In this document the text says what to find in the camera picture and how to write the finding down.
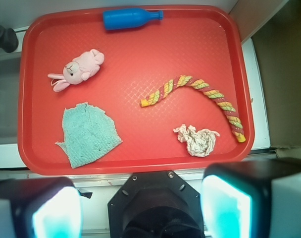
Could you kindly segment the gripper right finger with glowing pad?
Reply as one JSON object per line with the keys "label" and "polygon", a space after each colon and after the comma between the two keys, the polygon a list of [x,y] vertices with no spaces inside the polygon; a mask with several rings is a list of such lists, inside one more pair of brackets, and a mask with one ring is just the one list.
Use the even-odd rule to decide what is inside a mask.
{"label": "gripper right finger with glowing pad", "polygon": [[200,201],[213,238],[301,238],[301,159],[211,164]]}

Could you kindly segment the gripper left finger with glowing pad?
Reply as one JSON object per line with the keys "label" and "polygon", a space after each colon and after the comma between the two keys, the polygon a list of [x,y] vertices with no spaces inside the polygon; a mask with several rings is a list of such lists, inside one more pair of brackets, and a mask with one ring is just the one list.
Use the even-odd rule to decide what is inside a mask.
{"label": "gripper left finger with glowing pad", "polygon": [[79,238],[82,219],[67,177],[0,180],[0,238]]}

